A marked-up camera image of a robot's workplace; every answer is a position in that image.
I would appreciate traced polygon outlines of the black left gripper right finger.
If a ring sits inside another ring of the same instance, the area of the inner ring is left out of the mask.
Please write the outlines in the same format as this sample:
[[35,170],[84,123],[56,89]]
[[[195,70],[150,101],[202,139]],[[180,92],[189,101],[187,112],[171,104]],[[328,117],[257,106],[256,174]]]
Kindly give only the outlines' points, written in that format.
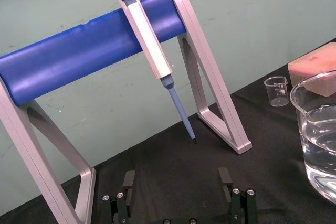
[[258,223],[256,191],[234,186],[225,167],[218,168],[218,183],[224,202],[224,223]]

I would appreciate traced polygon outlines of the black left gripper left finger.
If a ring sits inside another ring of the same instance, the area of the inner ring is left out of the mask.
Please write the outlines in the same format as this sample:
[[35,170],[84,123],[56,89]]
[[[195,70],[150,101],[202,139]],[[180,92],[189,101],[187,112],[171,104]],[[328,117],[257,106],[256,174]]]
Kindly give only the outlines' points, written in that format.
[[115,196],[103,195],[101,198],[102,223],[130,223],[132,215],[132,199],[136,172],[127,171],[122,189]]

